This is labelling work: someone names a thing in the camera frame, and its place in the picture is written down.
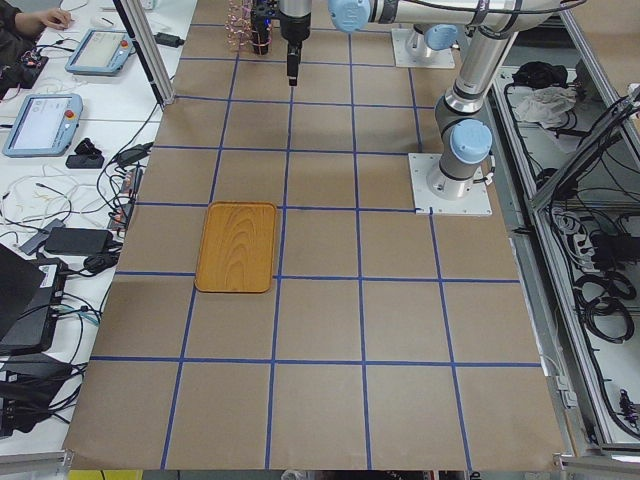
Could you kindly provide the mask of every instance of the white cloth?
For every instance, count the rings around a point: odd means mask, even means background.
[[[565,113],[575,104],[575,90],[548,87],[527,95],[514,113],[521,122],[539,123],[543,128],[559,127],[567,120]]]

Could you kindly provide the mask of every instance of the blue joint cap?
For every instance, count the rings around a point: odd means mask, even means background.
[[[362,29],[371,16],[369,0],[329,0],[333,25],[344,33]]]
[[[445,50],[451,48],[458,38],[458,27],[455,25],[436,25],[427,30],[424,41],[431,50]]]
[[[453,127],[451,133],[451,151],[467,165],[482,162],[491,150],[493,135],[487,126],[478,121],[467,119]]]

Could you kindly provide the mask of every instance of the wooden tray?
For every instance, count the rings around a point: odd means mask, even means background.
[[[271,286],[276,207],[271,203],[209,205],[196,269],[201,292],[264,293]]]

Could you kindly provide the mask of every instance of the person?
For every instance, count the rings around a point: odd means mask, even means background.
[[[46,27],[64,30],[70,23],[71,13],[61,8],[24,13],[0,0],[0,65],[13,65],[34,48]]]

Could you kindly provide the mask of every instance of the white mounting plate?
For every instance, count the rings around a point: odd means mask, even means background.
[[[440,50],[431,58],[413,58],[407,52],[405,43],[413,30],[408,28],[391,29],[391,38],[393,39],[393,53],[396,57],[396,67],[413,67],[413,68],[439,68],[453,69],[456,62],[453,60],[451,49]]]
[[[440,161],[440,154],[410,153],[411,186],[413,204],[418,215],[469,215],[488,217],[491,215],[491,203],[484,183],[474,183],[466,197],[460,200],[446,200],[437,196],[427,185],[427,174]],[[478,167],[474,178],[481,179],[482,170]]]

